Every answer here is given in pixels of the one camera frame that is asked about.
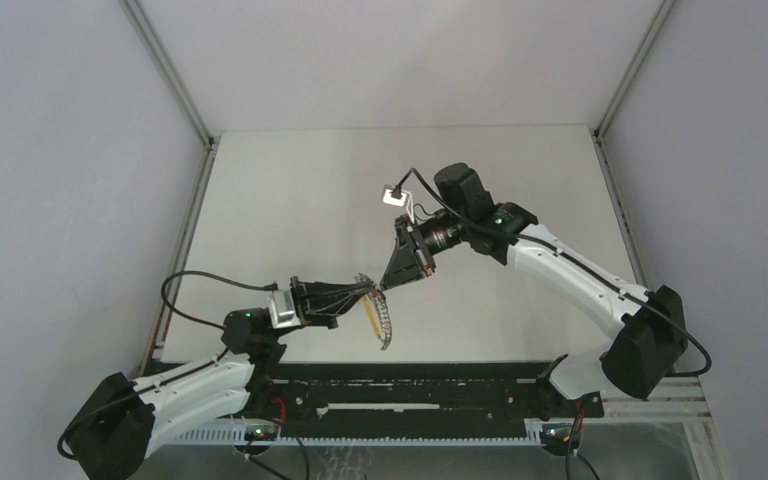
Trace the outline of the metal keyring with small rings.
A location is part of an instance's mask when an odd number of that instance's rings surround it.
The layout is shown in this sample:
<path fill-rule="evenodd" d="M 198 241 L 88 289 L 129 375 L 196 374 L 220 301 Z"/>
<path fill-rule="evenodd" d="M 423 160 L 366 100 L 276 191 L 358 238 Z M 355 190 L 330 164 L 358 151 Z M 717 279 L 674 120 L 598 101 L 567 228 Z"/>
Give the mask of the metal keyring with small rings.
<path fill-rule="evenodd" d="M 381 351 L 386 351 L 392 341 L 392 322 L 384 293 L 376 285 L 362 298 L 361 303 L 367 313 L 376 338 L 381 343 Z"/>

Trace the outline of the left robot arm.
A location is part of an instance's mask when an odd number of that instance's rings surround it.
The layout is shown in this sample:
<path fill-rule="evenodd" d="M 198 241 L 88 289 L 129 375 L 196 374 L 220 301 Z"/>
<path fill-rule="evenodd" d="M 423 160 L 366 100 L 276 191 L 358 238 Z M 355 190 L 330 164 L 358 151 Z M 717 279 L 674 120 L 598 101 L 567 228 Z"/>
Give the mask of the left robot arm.
<path fill-rule="evenodd" d="M 285 403 L 271 373 L 287 350 L 283 336 L 309 327 L 334 329 L 338 318 L 379 292 L 365 275 L 348 284 L 264 285 L 262 307 L 230 311 L 217 324 L 219 352 L 150 376 L 103 379 L 67 424 L 57 453 L 90 479 L 127 479 L 160 447 L 214 419 L 254 418 L 281 426 Z"/>

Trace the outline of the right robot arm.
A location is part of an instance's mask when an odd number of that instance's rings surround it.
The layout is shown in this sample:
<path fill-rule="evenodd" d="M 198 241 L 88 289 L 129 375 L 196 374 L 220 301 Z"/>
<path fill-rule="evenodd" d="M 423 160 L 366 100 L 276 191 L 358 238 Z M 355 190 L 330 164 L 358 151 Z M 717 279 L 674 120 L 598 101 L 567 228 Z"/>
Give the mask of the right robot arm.
<path fill-rule="evenodd" d="M 607 341 L 550 365 L 537 393 L 539 406 L 552 416 L 565 415 L 579 398 L 610 387 L 646 399 L 671 373 L 689 342 L 676 291 L 666 286 L 652 291 L 581 256 L 525 208 L 494 201 L 465 163 L 444 167 L 423 186 L 441 206 L 425 221 L 416 219 L 412 195 L 401 183 L 383 190 L 383 203 L 405 212 L 394 223 L 395 247 L 381 290 L 430 277 L 437 255 L 466 243 L 571 302 Z"/>

